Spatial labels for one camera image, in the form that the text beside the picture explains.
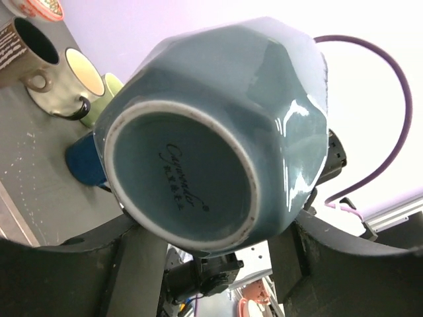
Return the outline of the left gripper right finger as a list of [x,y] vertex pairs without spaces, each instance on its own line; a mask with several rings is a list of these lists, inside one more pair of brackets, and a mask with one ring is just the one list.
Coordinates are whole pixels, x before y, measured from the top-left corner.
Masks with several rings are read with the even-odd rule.
[[394,248],[300,217],[268,241],[286,316],[421,316],[422,247]]

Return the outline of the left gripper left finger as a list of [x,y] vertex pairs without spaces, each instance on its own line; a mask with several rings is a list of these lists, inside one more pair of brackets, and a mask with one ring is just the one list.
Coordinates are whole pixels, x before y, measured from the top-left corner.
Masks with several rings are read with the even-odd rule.
[[1,240],[2,316],[155,316],[165,241],[125,215],[58,246]]

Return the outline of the dark blue mug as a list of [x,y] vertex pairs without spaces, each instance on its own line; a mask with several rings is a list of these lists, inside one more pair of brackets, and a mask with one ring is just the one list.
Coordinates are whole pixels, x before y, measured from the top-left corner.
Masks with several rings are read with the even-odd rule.
[[80,183],[112,192],[106,185],[106,175],[96,151],[92,131],[66,148],[65,162],[70,173]]

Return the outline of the grey-blue faceted mug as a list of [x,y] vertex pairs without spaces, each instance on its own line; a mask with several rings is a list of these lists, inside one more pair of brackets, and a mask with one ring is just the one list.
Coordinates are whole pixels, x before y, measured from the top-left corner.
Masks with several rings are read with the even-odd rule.
[[327,64],[309,35],[256,18],[167,38],[96,121],[124,210],[195,256],[282,233],[328,157]]

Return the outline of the cream mug black handle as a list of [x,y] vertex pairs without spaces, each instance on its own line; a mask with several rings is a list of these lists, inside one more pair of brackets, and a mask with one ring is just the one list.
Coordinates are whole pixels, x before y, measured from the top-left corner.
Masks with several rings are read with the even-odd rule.
[[48,92],[28,88],[34,103],[48,114],[66,120],[80,120],[91,104],[104,95],[105,87],[96,67],[79,50],[66,48],[60,62],[46,70],[52,80]]

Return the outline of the brown striped mug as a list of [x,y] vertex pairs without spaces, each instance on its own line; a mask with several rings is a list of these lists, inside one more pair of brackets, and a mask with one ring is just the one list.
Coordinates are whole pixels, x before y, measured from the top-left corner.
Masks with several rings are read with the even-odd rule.
[[53,81],[48,68],[59,64],[50,39],[21,17],[13,17],[1,29],[1,88],[21,82],[36,92],[48,92]]

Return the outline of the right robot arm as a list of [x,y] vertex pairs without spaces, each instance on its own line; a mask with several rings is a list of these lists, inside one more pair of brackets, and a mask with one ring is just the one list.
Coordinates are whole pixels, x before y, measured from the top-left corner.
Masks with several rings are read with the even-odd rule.
[[215,258],[198,258],[169,246],[161,283],[157,316],[197,316],[198,302],[214,295],[230,294],[250,282],[270,275],[270,258],[253,256],[258,247]]

